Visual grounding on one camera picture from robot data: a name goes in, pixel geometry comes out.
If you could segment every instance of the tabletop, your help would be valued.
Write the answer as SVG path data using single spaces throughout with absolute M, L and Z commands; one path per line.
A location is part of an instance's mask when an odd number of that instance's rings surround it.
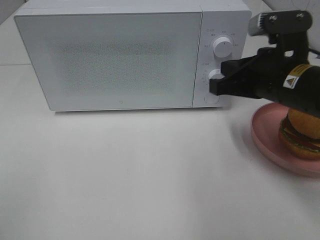
M 268 9 L 246 2 L 253 14 Z M 267 44 L 247 37 L 243 56 Z M 251 117 L 266 103 L 54 113 L 8 18 L 0 239 L 318 240 L 320 180 L 272 164 L 251 139 Z

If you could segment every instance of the microwave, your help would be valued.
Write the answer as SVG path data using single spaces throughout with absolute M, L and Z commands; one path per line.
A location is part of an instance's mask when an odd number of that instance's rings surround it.
M 14 16 L 52 111 L 229 105 L 209 92 L 239 59 L 241 0 L 29 0 Z

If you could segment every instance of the warning label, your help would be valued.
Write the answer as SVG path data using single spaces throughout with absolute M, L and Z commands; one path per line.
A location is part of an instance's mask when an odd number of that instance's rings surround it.
M 309 68 L 313 67 L 313 65 L 309 64 L 300 64 L 291 70 L 288 76 L 286 76 L 283 87 L 288 89 L 294 89 L 300 76 Z

